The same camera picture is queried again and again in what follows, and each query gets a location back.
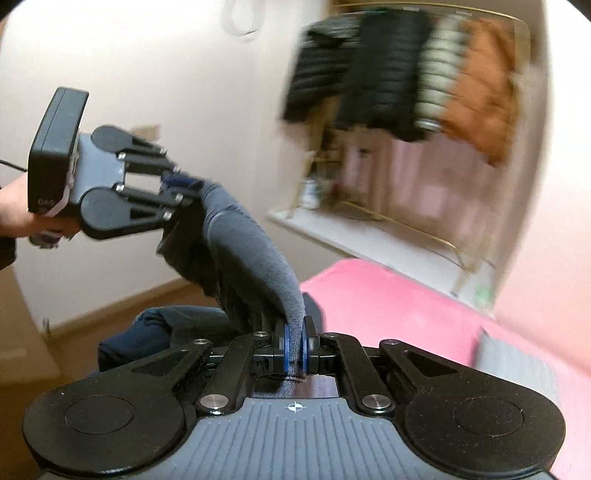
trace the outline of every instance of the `light green puffer jacket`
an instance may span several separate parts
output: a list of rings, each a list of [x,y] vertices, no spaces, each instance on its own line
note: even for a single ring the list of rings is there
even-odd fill
[[[466,20],[464,15],[444,15],[423,47],[418,61],[417,128],[439,130],[439,118],[464,62]]]

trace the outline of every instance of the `human hand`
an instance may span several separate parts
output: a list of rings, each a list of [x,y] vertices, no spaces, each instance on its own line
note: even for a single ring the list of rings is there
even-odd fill
[[[19,238],[52,230],[72,237],[80,231],[75,218],[46,217],[29,212],[27,181],[25,173],[0,190],[0,236]]]

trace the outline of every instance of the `gray cushion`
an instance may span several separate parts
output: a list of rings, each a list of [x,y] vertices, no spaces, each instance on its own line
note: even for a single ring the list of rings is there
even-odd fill
[[[474,368],[535,390],[560,406],[556,372],[551,365],[484,331],[480,334]]]

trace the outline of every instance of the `baseboard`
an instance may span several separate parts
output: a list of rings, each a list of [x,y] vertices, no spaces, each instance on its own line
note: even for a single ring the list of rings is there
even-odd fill
[[[116,301],[110,305],[69,320],[68,322],[60,323],[59,325],[52,327],[49,332],[44,330],[43,327],[40,327],[40,333],[45,340],[55,340],[88,327],[96,322],[105,320],[106,318],[116,315],[138,303],[169,294],[176,290],[181,290],[189,285],[191,285],[191,283],[187,280],[178,278],[158,287],[138,293],[137,295],[132,295],[131,297]]]

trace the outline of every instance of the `crosshair symbol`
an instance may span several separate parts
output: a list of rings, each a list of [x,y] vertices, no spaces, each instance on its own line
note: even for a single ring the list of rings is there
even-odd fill
[[[289,408],[293,413],[296,413],[299,412],[302,408],[305,408],[305,406],[295,401],[286,406],[286,408]]]

